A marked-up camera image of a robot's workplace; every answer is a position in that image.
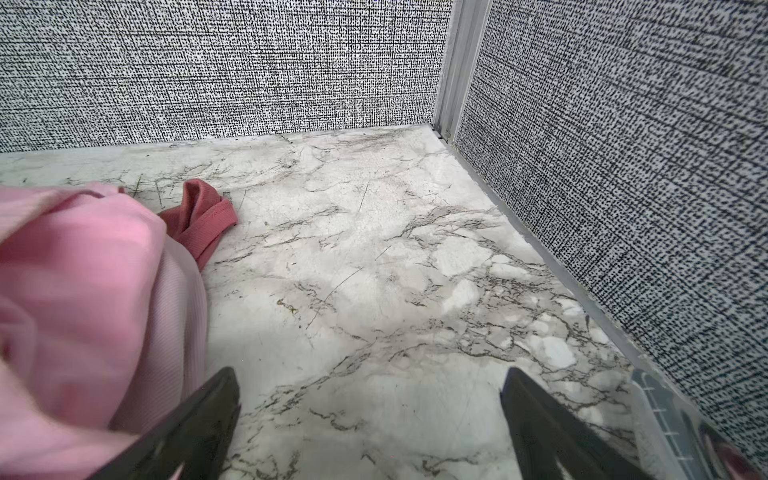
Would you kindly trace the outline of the bright pink cloth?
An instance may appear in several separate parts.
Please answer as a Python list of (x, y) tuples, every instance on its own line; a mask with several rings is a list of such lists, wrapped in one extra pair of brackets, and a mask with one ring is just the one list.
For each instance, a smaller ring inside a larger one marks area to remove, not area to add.
[(1, 475), (81, 479), (139, 363), (163, 221), (112, 188), (1, 191)]

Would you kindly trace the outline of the clear plastic container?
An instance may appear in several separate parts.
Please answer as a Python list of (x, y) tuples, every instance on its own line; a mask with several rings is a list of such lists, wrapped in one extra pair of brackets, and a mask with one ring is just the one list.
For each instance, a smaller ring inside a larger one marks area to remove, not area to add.
[(765, 475), (686, 401), (654, 376), (630, 376), (642, 468), (655, 479), (763, 479)]

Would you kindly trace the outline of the dark rose cloth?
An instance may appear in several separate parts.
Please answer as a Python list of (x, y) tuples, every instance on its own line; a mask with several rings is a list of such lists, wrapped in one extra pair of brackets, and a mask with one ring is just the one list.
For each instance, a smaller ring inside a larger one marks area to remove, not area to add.
[(192, 255), (200, 271), (221, 237), (238, 222), (232, 202), (201, 179), (183, 183), (181, 204), (159, 213), (167, 234)]

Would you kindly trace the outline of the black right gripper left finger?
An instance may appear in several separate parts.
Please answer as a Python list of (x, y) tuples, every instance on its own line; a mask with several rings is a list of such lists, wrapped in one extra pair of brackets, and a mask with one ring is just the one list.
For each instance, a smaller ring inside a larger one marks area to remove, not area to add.
[(217, 479), (240, 409), (236, 372), (224, 367), (90, 478)]

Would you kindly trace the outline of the pale mauve pink cloth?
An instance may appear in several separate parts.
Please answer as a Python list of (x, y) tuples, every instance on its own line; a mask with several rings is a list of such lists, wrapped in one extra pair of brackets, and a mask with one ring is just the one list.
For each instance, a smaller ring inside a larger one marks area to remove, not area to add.
[(111, 429), (144, 434), (203, 384), (207, 322), (198, 265), (187, 249), (167, 238), (138, 366)]

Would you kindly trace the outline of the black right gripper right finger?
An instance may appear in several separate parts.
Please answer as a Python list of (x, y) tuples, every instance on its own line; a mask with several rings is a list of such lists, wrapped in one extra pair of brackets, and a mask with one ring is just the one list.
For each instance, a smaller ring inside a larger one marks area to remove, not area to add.
[(508, 370), (500, 403), (524, 479), (648, 479), (523, 370)]

